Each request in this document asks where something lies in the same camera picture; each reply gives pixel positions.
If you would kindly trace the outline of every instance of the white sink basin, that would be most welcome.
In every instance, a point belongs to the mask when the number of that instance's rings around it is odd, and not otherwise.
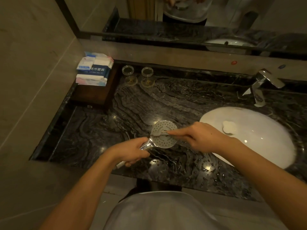
[[[285,169],[294,162],[296,150],[289,133],[268,116],[243,108],[221,107],[204,114],[200,119],[200,122],[208,123],[220,132],[223,132],[224,121],[236,125],[231,137],[239,139],[275,165]],[[232,165],[220,155],[215,155]]]

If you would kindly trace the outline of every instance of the chrome faucet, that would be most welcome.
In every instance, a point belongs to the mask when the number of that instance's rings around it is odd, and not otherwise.
[[[243,96],[250,94],[251,90],[252,90],[257,106],[262,107],[266,104],[266,102],[264,100],[263,93],[259,88],[265,82],[265,80],[268,80],[276,88],[282,88],[282,87],[285,86],[285,84],[281,80],[279,80],[278,78],[274,77],[266,69],[261,69],[258,73],[256,73],[255,76],[256,76],[256,82],[254,84],[252,84],[251,88],[249,87],[247,90],[244,90],[244,92],[242,94],[238,93],[238,98],[244,99]]]

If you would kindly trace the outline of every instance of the faucet handle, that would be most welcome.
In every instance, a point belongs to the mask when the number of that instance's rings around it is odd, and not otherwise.
[[[272,73],[270,73],[268,70],[266,69],[261,69],[259,72],[259,74],[261,74],[260,79],[257,77],[257,80],[259,81],[264,81],[265,79],[269,80],[269,82],[271,82],[276,88],[282,88],[285,86],[285,84],[279,80],[278,78],[274,77],[272,75]]]

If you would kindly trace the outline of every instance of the person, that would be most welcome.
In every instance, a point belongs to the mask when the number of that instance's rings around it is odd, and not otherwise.
[[[163,22],[205,25],[212,0],[163,0]]]
[[[306,229],[307,185],[206,123],[168,131],[203,153],[214,152],[232,163],[252,184],[289,230]],[[146,137],[108,148],[44,221],[40,230],[89,229],[115,165],[131,166],[148,157],[139,147]],[[119,202],[107,220],[110,229],[224,229],[192,196],[183,192],[138,193]]]

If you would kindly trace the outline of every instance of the white t-shirt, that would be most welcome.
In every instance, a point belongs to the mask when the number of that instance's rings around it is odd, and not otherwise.
[[[178,10],[175,7],[171,7],[169,4],[165,4],[163,12],[168,17],[179,21],[199,23],[207,18],[211,3],[212,0],[205,0],[205,2],[199,4],[192,1],[186,10]]]
[[[191,195],[138,193],[118,203],[103,230],[227,230]]]

